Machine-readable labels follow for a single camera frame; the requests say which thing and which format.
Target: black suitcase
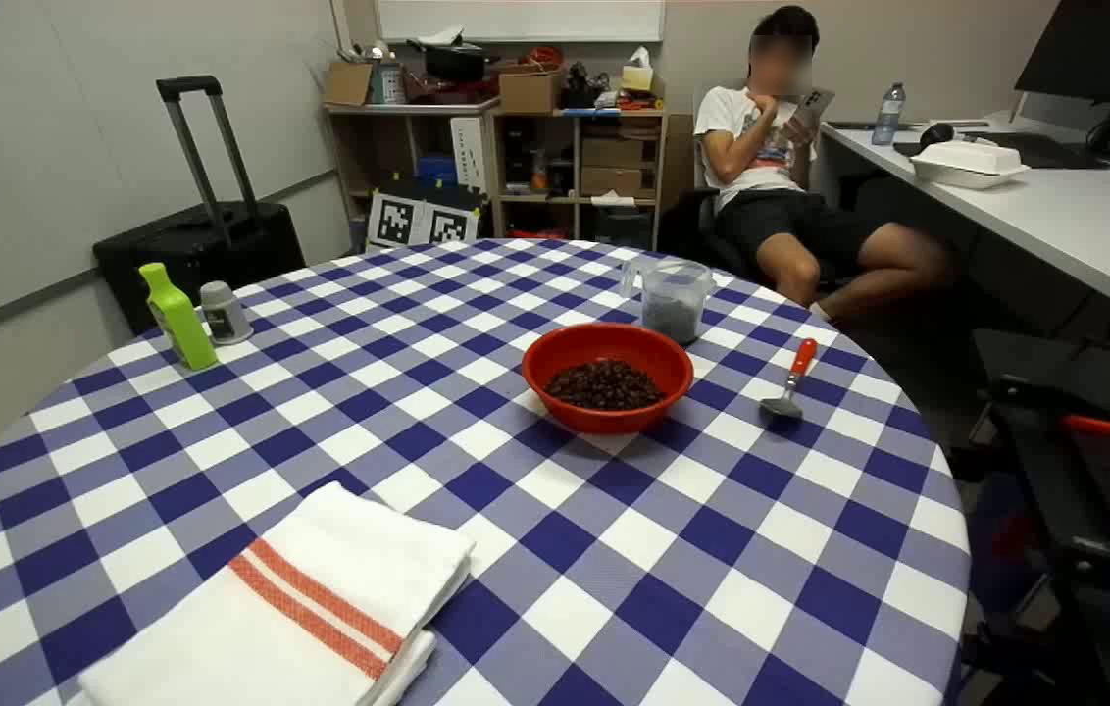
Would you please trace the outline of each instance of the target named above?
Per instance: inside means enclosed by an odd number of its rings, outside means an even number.
[[[304,268],[304,246],[293,238],[293,222],[286,204],[269,204],[250,197],[250,180],[239,158],[239,142],[224,106],[224,87],[212,74],[198,80],[163,80],[159,81],[167,111],[173,119],[177,142],[193,166],[202,200],[188,213],[141,222],[113,238],[96,244],[96,260],[104,278],[112,282],[122,319],[133,333],[154,328],[154,314],[144,306],[151,290],[139,276],[141,264],[167,264],[169,278],[198,303],[202,288],[224,278],[231,288],[246,288],[271,278],[279,269]],[[218,200],[202,149],[180,111],[180,93],[208,93],[218,124],[227,142],[244,200]]]

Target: red bowl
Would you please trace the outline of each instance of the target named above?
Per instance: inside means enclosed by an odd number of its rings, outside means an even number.
[[[646,408],[581,408],[550,395],[550,379],[565,369],[588,366],[588,359],[623,359],[641,369],[662,400]],[[543,395],[554,421],[560,421],[573,431],[588,435],[632,435],[653,425],[661,425],[694,384],[694,359],[662,333],[623,325],[623,322],[588,322],[588,325],[565,325],[543,333],[522,353],[522,378]]]

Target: towel with red stripes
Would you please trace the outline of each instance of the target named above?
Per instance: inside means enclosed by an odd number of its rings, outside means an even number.
[[[82,672],[79,702],[395,702],[435,650],[426,625],[469,579],[469,557],[445,527],[324,485]]]

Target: man sitting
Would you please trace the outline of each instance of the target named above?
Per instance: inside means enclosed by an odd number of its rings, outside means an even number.
[[[820,23],[803,6],[782,6],[755,35],[810,35]],[[854,319],[948,282],[948,254],[905,222],[867,222],[810,197],[816,124],[777,124],[782,103],[716,87],[704,99],[694,137],[716,200],[716,235],[704,251],[738,269],[763,276],[784,299],[824,319]]]

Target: green bottle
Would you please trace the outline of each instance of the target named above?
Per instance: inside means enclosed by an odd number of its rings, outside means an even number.
[[[205,371],[218,366],[218,349],[198,319],[193,299],[169,282],[167,264],[144,264],[139,276],[151,282],[151,310],[173,342],[186,369]]]

